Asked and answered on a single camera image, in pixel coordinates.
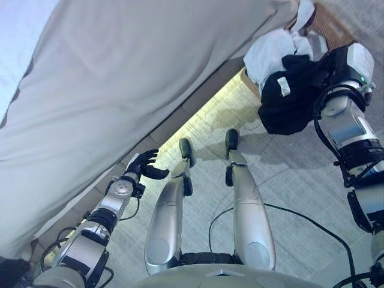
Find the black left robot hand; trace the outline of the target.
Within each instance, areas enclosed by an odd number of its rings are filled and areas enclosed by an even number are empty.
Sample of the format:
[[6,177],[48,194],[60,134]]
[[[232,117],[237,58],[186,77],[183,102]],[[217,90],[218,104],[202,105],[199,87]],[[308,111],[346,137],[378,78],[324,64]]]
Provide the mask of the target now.
[[145,176],[154,180],[161,180],[168,176],[168,169],[159,169],[153,166],[156,162],[159,149],[151,149],[139,154],[128,166],[126,173],[135,173],[138,177]]

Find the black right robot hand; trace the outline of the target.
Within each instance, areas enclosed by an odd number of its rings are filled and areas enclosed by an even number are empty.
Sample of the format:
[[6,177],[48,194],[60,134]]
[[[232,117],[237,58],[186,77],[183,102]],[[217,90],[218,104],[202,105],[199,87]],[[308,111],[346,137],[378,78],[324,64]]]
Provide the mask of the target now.
[[359,89],[372,82],[374,59],[361,43],[332,50],[325,59],[329,64],[330,85],[346,84]]

